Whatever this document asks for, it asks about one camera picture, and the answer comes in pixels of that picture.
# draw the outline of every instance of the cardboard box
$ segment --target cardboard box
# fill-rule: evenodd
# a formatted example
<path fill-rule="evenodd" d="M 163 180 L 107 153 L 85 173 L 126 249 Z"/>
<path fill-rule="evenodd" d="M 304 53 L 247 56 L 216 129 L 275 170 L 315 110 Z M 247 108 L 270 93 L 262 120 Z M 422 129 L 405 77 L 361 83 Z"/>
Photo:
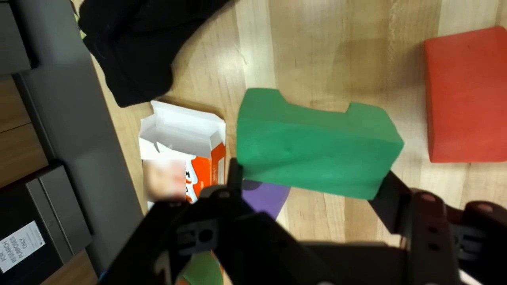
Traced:
<path fill-rule="evenodd" d="M 194 203 L 202 189 L 224 183 L 224 123 L 210 113 L 150 105 L 153 115 L 139 132 L 148 207 L 161 197 Z"/>

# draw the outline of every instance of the red block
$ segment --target red block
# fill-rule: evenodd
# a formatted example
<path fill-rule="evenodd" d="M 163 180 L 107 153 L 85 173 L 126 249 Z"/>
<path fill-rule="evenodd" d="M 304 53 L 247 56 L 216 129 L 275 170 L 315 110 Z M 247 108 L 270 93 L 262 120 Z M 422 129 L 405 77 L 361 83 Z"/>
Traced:
<path fill-rule="evenodd" d="M 424 50 L 430 162 L 507 161 L 507 31 L 432 39 Z"/>

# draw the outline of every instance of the sticker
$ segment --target sticker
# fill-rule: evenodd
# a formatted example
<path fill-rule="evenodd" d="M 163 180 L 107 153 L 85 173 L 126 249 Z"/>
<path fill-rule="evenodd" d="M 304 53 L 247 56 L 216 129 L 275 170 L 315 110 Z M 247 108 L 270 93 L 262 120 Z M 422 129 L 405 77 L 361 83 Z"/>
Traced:
<path fill-rule="evenodd" d="M 0 270 L 9 272 L 17 264 L 29 257 L 44 246 L 41 232 L 34 222 L 18 229 L 15 234 L 0 241 Z"/>

